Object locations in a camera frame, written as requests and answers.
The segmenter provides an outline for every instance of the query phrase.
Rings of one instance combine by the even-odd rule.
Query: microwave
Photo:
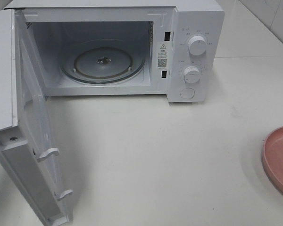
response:
[[[69,221],[75,192],[46,97],[203,101],[224,15],[215,0],[14,0],[0,11],[0,163],[45,226]]]

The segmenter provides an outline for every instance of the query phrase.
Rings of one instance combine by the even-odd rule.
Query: power level knob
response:
[[[200,70],[198,69],[198,67],[195,67],[195,66],[187,67],[183,71],[184,81],[187,83],[198,82],[200,79],[200,76],[201,76]]]
[[[196,35],[190,38],[188,45],[189,51],[194,56],[199,56],[207,50],[207,38],[202,35]]]

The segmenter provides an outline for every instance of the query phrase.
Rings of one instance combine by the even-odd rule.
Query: pink bowl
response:
[[[267,136],[263,146],[262,160],[266,174],[283,193],[283,127]]]

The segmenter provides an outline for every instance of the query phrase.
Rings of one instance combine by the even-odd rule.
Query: warning sticker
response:
[[[166,69],[168,67],[169,43],[162,41],[157,43],[157,67]]]

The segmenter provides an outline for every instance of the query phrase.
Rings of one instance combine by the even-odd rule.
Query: open microwave door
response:
[[[0,163],[45,226],[68,222],[38,58],[21,11],[0,11]]]

